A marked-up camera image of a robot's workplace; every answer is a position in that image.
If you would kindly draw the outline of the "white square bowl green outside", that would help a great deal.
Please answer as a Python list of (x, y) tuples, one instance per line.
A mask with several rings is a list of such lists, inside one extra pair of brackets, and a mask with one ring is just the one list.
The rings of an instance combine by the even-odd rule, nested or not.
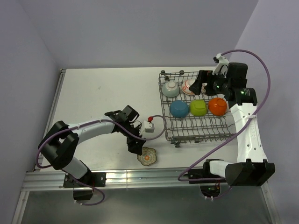
[(207, 113), (207, 105), (204, 100), (197, 99), (190, 102), (190, 113), (193, 116), (204, 116)]

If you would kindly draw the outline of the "white bowl orange outside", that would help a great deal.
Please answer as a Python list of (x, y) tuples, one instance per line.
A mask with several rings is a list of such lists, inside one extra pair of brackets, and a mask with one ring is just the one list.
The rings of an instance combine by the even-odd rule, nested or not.
[(227, 111), (226, 100), (222, 98), (213, 98), (208, 102), (208, 109), (215, 116), (223, 116)]

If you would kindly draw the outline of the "orange floral patterned bowl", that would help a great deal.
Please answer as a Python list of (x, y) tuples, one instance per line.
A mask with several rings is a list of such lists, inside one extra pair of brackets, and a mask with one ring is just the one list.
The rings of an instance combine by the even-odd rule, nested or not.
[(194, 96), (195, 94), (191, 90), (189, 90), (189, 88), (194, 84), (194, 82), (195, 82), (195, 79), (185, 80), (182, 83), (182, 91), (183, 91), (183, 93), (185, 93), (186, 95), (189, 95), (189, 96)]

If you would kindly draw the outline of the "small flower shaped patterned dish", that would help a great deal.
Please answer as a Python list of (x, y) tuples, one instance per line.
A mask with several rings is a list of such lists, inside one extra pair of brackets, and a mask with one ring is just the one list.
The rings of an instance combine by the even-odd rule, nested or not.
[(143, 166), (150, 166), (157, 161), (157, 152), (154, 148), (151, 147), (143, 147), (142, 154), (137, 155), (137, 160)]

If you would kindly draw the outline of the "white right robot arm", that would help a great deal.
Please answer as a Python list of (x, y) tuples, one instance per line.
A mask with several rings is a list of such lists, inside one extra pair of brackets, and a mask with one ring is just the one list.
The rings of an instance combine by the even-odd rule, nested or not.
[(200, 70), (190, 90), (199, 93), (203, 83), (209, 96), (224, 95), (235, 122), (238, 142), (236, 163), (207, 159), (203, 168), (191, 169), (189, 182), (226, 181), (229, 186), (262, 186), (275, 172), (263, 150), (256, 111), (260, 108), (256, 92), (246, 86), (248, 66), (244, 63), (226, 65), (226, 75)]

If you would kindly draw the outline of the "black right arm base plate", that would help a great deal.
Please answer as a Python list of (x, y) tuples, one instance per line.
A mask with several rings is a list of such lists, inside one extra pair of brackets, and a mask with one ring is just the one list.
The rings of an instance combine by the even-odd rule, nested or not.
[(226, 183), (224, 178), (213, 175), (203, 168), (191, 169), (187, 172), (189, 184), (201, 184), (201, 183)]

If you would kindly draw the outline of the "brown patterned ceramic bowl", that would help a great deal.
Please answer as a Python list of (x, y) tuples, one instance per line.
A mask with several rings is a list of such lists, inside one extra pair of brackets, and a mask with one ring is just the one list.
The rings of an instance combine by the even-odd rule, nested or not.
[(206, 86), (207, 86), (207, 83), (202, 84), (202, 87), (201, 87), (201, 93), (202, 94), (206, 94), (206, 89), (205, 89)]

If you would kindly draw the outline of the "pale green ceramic bowl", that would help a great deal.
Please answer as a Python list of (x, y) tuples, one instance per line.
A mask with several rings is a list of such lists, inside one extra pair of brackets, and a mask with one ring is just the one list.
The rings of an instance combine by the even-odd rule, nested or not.
[(162, 94), (166, 97), (173, 98), (176, 97), (180, 92), (180, 88), (174, 81), (166, 82), (162, 86)]

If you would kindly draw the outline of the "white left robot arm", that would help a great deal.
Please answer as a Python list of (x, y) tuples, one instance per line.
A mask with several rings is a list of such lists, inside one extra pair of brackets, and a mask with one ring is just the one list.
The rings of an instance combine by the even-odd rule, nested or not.
[(68, 125), (58, 121), (41, 141), (38, 150), (55, 170), (72, 175), (79, 186), (86, 186), (93, 182), (93, 177), (90, 169), (74, 157), (78, 144), (118, 132), (126, 137), (128, 151), (141, 155), (146, 140), (140, 134), (142, 126), (133, 125), (133, 119), (138, 117), (139, 113), (128, 105), (122, 111), (106, 112), (100, 119), (86, 123)]

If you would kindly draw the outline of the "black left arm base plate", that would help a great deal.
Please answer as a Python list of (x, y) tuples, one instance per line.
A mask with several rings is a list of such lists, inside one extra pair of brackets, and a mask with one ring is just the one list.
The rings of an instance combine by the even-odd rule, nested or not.
[[(79, 182), (92, 187), (104, 187), (106, 184), (105, 172), (87, 172), (82, 178), (78, 179)], [(64, 188), (80, 188), (84, 185), (76, 182), (71, 175), (65, 175)]]

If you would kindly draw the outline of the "blue ceramic bowl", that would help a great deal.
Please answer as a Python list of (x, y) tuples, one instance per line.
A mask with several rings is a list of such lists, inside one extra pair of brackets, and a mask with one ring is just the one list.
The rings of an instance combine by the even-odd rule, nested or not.
[(185, 101), (175, 100), (170, 104), (170, 114), (175, 118), (184, 118), (189, 113), (189, 106)]

